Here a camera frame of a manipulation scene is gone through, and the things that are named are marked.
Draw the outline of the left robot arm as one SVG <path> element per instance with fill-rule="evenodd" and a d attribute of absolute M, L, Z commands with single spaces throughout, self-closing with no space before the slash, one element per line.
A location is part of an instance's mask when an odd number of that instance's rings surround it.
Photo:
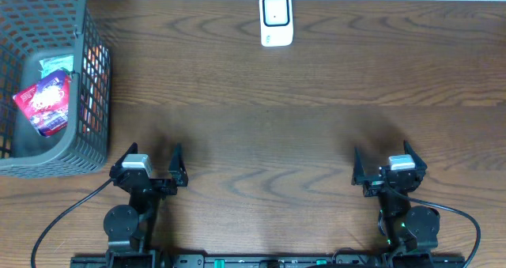
<path fill-rule="evenodd" d="M 161 201 L 176 195 L 188 184 L 183 147 L 174 148 L 167 178 L 153 178 L 149 156 L 138 152 L 138 144 L 113 164 L 109 176 L 114 186 L 129 194 L 129 203 L 110 209 L 104 217 L 108 235 L 107 267 L 171 267 L 172 259 L 151 245 Z"/>

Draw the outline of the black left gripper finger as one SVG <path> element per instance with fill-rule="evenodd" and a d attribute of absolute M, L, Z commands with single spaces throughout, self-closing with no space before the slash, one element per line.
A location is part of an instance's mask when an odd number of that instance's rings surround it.
<path fill-rule="evenodd" d="M 168 172 L 174 180 L 188 180 L 187 170 L 183 162 L 183 147 L 180 143 L 174 149 Z"/>
<path fill-rule="evenodd" d="M 129 154 L 137 154 L 137 153 L 138 153 L 138 144 L 136 142 L 133 142 L 131 146 L 128 148 L 128 150 L 113 164 L 113 168 L 114 169 L 121 168 L 123 161 Z"/>

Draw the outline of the teal snack wrapper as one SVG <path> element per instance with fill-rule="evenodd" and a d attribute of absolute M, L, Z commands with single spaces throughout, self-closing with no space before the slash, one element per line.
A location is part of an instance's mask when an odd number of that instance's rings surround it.
<path fill-rule="evenodd" d="M 71 72 L 74 68 L 73 55 L 60 55 L 39 61 L 41 66 L 40 76 L 45 78 L 47 75 L 55 72 L 56 70 L 65 70 Z"/>

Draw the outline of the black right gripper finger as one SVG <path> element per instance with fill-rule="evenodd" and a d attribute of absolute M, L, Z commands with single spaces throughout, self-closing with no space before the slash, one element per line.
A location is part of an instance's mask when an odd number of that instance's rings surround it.
<path fill-rule="evenodd" d="M 352 181 L 363 181 L 365 178 L 364 167 L 361 162 L 361 155 L 357 147 L 354 148 L 354 163 Z"/>
<path fill-rule="evenodd" d="M 405 154 L 408 154 L 412 157 L 416 169 L 427 168 L 427 164 L 416 154 L 416 152 L 413 150 L 412 146 L 407 140 L 403 141 L 403 148 Z"/>

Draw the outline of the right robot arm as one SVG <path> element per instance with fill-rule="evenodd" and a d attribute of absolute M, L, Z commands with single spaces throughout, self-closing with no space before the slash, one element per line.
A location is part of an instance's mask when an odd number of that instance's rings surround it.
<path fill-rule="evenodd" d="M 386 267 L 425 266 L 429 252 L 438 246 L 440 214 L 427 206 L 412 206 L 408 199 L 421 185 L 427 165 L 409 142 L 404 141 L 403 147 L 403 154 L 389 157 L 388 164 L 372 174 L 365 172 L 360 152 L 354 150 L 351 183 L 361 186 L 366 198 L 379 199 L 379 227 L 389 243 L 379 261 Z"/>

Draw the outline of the red purple snack packet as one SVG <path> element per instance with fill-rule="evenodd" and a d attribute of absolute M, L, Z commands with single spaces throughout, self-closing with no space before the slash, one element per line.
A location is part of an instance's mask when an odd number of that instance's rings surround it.
<path fill-rule="evenodd" d="M 39 135 L 49 137 L 67 126 L 70 83 L 70 74 L 58 69 L 13 96 Z"/>

